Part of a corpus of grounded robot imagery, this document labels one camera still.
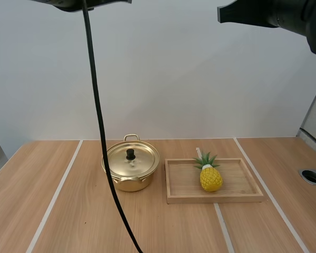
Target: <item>lid knob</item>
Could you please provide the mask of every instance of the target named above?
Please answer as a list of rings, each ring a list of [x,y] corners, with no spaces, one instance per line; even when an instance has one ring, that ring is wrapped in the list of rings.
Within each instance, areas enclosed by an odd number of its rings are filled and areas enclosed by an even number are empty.
[[[128,149],[126,151],[126,159],[128,159],[129,161],[132,161],[136,158],[135,156],[135,151],[133,149]]]

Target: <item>black cable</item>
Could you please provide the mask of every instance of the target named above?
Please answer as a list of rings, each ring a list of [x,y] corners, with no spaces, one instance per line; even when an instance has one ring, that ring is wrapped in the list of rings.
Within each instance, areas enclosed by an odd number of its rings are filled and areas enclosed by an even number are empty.
[[[117,209],[122,217],[122,220],[123,220],[124,225],[127,229],[127,232],[129,233],[129,235],[133,241],[133,244],[136,247],[136,249],[138,250],[138,252],[143,253],[143,251],[141,250],[141,248],[139,247],[139,245],[136,241],[136,238],[134,237],[134,235],[131,231],[129,223],[126,220],[125,214],[122,210],[121,204],[120,204],[118,197],[117,197],[117,194],[116,194],[115,186],[112,182],[109,161],[107,159],[107,148],[106,148],[106,142],[105,142],[105,132],[104,132],[104,123],[103,123],[102,111],[101,111],[100,96],[98,94],[98,87],[97,87],[96,66],[95,66],[93,41],[92,41],[92,36],[91,36],[89,13],[88,13],[86,0],[82,0],[82,2],[83,2],[82,11],[83,11],[83,16],[84,16],[86,40],[87,40],[87,44],[88,44],[89,61],[90,61],[90,69],[91,69],[91,79],[92,79],[92,83],[93,83],[95,106],[96,106],[98,125],[99,125],[100,135],[101,135],[102,154],[103,154],[103,160],[104,160],[104,165],[105,165],[106,177],[107,177],[107,180],[109,182],[112,197],[114,198],[115,204],[116,204]]]

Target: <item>wooden tray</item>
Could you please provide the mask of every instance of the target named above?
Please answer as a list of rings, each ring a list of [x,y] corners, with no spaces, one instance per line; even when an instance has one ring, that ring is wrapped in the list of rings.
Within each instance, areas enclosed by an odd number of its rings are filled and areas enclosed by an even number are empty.
[[[261,202],[263,194],[242,159],[216,159],[223,179],[216,192],[206,192],[200,184],[201,170],[194,159],[165,159],[167,203]]]

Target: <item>pineapple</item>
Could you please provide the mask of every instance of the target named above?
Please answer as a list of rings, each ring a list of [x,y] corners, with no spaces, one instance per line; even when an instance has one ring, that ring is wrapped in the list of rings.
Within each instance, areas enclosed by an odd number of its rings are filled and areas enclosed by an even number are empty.
[[[195,166],[202,169],[200,173],[200,183],[205,191],[217,191],[222,186],[222,177],[215,169],[219,165],[213,164],[216,155],[210,158],[210,152],[207,154],[202,153],[201,159],[194,158],[200,166]]]

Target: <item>white wall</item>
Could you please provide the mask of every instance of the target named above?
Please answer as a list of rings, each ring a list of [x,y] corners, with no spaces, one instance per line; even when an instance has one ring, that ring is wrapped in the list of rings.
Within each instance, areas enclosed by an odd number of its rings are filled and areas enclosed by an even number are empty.
[[[108,139],[294,136],[316,56],[282,29],[219,24],[230,0],[133,0],[91,12]],[[97,139],[82,13],[0,0],[0,144]]]

